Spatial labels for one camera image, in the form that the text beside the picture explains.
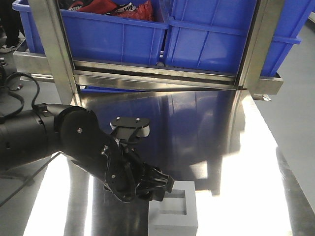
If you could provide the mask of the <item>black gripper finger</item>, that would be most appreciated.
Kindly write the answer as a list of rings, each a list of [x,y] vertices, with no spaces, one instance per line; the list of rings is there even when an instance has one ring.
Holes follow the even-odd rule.
[[[160,169],[150,169],[150,181],[155,187],[161,187],[168,193],[172,192],[174,185],[173,177],[163,173]]]
[[[162,201],[166,192],[164,185],[139,185],[137,197],[145,201]]]

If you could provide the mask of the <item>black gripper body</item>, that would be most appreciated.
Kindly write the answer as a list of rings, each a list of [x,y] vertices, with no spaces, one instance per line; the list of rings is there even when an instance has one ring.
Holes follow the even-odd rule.
[[[150,169],[156,166],[149,165],[140,159],[133,146],[121,143],[115,139],[117,150],[109,148],[104,151],[107,157],[104,188],[124,203],[129,203],[137,197],[139,185],[153,185],[150,181]]]

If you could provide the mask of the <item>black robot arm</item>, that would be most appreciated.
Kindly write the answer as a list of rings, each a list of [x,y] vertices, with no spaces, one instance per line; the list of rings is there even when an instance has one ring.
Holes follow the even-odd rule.
[[[96,114],[79,106],[41,104],[0,118],[0,170],[61,152],[103,183],[117,199],[162,201],[174,179],[145,163],[134,146],[150,133],[148,118],[117,117],[111,133],[99,127]]]

